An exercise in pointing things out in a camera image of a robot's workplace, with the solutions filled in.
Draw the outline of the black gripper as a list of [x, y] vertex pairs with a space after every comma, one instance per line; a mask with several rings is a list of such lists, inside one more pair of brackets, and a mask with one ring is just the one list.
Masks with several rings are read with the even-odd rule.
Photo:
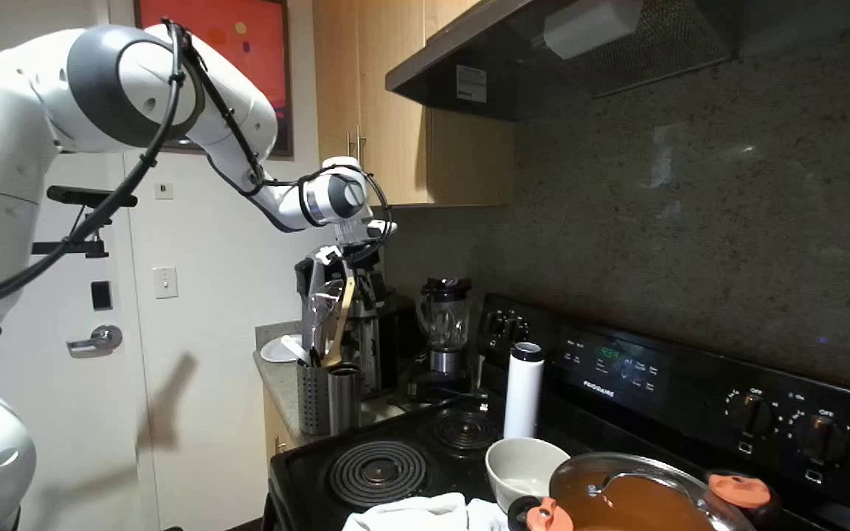
[[373, 275], [380, 266], [380, 251], [366, 245], [324, 245], [295, 263], [295, 291], [301, 300], [341, 297], [349, 276]]

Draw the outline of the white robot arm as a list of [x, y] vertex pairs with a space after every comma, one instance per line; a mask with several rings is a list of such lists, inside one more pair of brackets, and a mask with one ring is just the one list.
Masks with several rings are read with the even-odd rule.
[[[0, 334], [22, 288], [131, 205], [171, 140], [200, 148], [211, 167], [277, 230], [341, 227], [345, 239], [310, 257], [317, 272], [343, 269], [397, 230], [373, 211], [373, 174], [352, 155], [332, 155], [298, 180], [268, 176], [262, 158], [277, 140], [271, 101], [187, 27], [57, 30], [0, 49]], [[140, 163], [112, 192], [76, 189], [70, 196], [90, 214], [37, 251], [44, 176], [62, 151], [137, 151]], [[34, 434], [0, 397], [0, 531], [17, 531], [34, 475]]]

